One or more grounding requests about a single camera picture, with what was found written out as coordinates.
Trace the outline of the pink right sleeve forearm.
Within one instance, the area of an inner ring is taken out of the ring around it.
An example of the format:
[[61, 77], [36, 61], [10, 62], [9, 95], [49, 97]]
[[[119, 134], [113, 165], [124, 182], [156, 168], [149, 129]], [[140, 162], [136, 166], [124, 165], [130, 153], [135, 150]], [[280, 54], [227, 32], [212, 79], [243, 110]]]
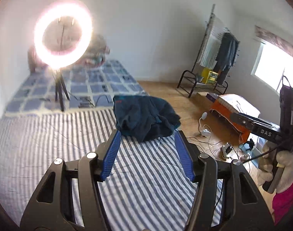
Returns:
[[272, 208], [275, 225], [288, 213], [293, 204], [293, 183], [281, 193], [276, 193], [273, 198]]

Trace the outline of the right hand in white glove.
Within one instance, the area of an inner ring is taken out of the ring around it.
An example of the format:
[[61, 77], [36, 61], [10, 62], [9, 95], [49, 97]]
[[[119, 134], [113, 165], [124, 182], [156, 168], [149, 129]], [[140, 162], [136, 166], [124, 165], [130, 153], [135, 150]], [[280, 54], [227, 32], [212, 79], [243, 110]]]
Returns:
[[293, 152], [273, 150], [259, 158], [258, 185], [268, 193], [282, 193], [293, 184]]

